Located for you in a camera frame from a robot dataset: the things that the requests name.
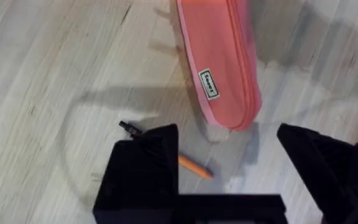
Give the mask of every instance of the pencil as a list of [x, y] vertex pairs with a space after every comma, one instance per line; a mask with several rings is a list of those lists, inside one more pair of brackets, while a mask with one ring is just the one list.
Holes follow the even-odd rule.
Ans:
[[186, 167], [188, 170], [194, 172], [195, 174], [203, 177], [205, 179], [212, 179], [212, 173], [206, 170], [204, 167], [201, 167], [195, 164], [193, 161], [179, 154], [178, 156], [179, 164], [183, 167]]

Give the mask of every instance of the floor surface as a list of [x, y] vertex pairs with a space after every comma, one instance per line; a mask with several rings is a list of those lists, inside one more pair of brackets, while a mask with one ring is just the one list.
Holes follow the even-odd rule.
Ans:
[[181, 193], [280, 193], [321, 214], [281, 147], [286, 122], [358, 142], [358, 0], [250, 0], [263, 107], [248, 131], [208, 126], [169, 0], [0, 0], [0, 223], [94, 223], [117, 125], [177, 123]]

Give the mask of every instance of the label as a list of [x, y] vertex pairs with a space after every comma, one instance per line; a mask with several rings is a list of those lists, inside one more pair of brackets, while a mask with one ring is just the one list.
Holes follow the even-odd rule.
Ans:
[[216, 88], [215, 82], [212, 79], [211, 71], [207, 68], [198, 73], [200, 76], [201, 83], [204, 86], [204, 91], [208, 100], [212, 100], [219, 97], [218, 89]]

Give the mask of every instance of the pink pencil case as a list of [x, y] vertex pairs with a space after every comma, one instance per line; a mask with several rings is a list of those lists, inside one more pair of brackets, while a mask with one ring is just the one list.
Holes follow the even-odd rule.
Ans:
[[198, 100], [211, 124], [246, 129], [261, 107], [248, 0], [177, 0]]

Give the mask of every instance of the black connector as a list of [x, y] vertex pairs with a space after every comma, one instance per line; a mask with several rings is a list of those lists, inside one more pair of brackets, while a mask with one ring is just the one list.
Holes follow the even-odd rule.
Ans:
[[143, 134], [143, 132], [141, 130], [139, 130], [137, 127], [135, 127], [131, 124], [127, 124], [123, 121], [120, 121], [118, 125], [123, 127], [124, 130], [131, 135], [132, 138], [139, 137]]

